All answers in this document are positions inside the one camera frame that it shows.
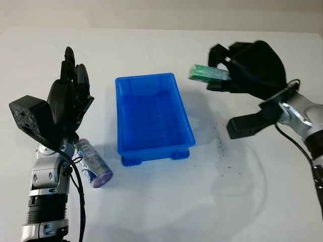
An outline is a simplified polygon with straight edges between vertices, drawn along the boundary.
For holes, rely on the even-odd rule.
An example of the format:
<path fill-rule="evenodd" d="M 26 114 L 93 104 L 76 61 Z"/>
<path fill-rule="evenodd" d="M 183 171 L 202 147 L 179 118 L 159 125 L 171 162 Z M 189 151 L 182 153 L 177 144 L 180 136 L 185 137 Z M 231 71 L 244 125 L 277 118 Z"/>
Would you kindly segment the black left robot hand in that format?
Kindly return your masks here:
<path fill-rule="evenodd" d="M 74 142 L 79 139 L 76 131 L 93 100 L 86 67 L 75 64 L 74 52 L 68 46 L 60 78 L 52 84 L 47 98 L 54 123 L 64 139 Z"/>

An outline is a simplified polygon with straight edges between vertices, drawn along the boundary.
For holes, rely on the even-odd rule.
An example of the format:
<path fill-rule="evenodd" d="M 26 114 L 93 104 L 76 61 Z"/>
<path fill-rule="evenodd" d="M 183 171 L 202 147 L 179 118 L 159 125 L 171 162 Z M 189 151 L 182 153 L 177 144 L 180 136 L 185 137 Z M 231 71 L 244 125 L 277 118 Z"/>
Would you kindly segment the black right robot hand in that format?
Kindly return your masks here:
<path fill-rule="evenodd" d="M 207 90 L 216 92 L 246 93 L 266 100 L 287 86 L 284 65 L 262 40 L 235 42 L 226 49 L 213 46 L 208 55 L 208 66 L 223 64 L 231 78 L 228 81 L 209 83 Z"/>

